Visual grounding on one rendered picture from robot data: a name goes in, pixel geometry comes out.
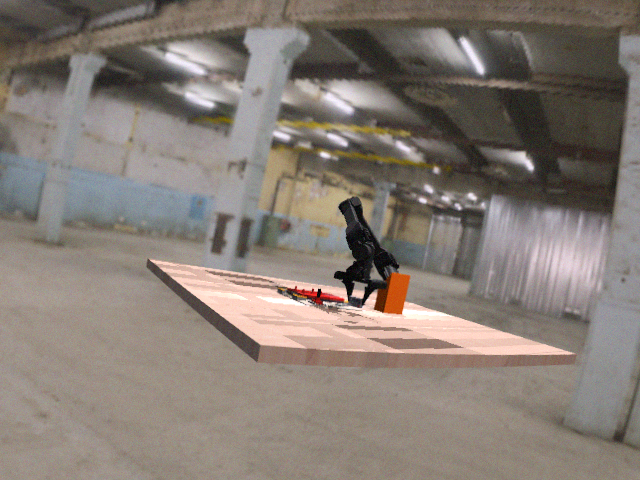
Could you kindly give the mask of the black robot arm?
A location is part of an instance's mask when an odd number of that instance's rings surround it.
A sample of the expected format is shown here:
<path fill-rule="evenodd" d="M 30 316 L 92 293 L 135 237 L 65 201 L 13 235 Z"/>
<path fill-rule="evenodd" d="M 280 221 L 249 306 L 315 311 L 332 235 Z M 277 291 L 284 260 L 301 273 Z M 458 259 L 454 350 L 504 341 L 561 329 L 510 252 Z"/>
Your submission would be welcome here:
<path fill-rule="evenodd" d="M 353 257 L 359 261 L 374 262 L 383 281 L 392 273 L 399 274 L 397 270 L 399 269 L 399 263 L 394 254 L 380 244 L 364 218 L 362 202 L 359 197 L 348 198 L 341 202 L 338 207 L 347 223 L 345 230 L 346 240 L 349 249 L 352 250 Z M 357 265 L 358 262 L 354 262 L 352 266 L 346 269 L 346 278 L 353 281 L 365 279 L 368 275 L 366 264 L 360 266 Z"/>

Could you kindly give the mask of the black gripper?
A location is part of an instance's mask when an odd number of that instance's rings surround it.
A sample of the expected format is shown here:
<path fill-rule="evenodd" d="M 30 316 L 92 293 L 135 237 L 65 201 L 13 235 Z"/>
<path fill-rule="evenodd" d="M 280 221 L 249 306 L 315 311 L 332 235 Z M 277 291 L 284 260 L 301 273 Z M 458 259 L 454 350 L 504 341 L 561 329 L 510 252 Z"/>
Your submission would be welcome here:
<path fill-rule="evenodd" d="M 359 281 L 356 282 L 360 282 L 360 283 L 364 283 L 364 284 L 368 284 L 368 287 L 365 287 L 365 294 L 363 297 L 363 301 L 362 301 L 362 305 L 364 305 L 366 303 L 366 301 L 368 300 L 370 294 L 372 293 L 372 291 L 380 288 L 380 289 L 386 289 L 387 287 L 387 283 L 385 281 L 381 281 L 381 280 L 369 280 L 371 279 L 370 273 L 371 273 L 371 268 L 373 268 L 372 263 L 373 262 L 367 262 L 367 261 L 359 261 L 357 260 L 356 262 L 357 265 L 362 266 L 362 264 L 366 264 L 366 268 L 367 268 L 367 272 L 368 275 L 367 277 L 363 280 L 363 279 L 359 279 Z M 339 279 L 342 280 L 342 283 L 344 283 L 346 290 L 347 290 L 347 297 L 348 297 L 348 301 L 349 301 L 349 297 L 353 295 L 353 290 L 354 290 L 354 285 L 355 283 L 353 283 L 353 280 L 351 279 L 347 279 L 346 278 L 346 272 L 343 271 L 336 271 L 334 274 L 334 278 L 335 279 Z"/>

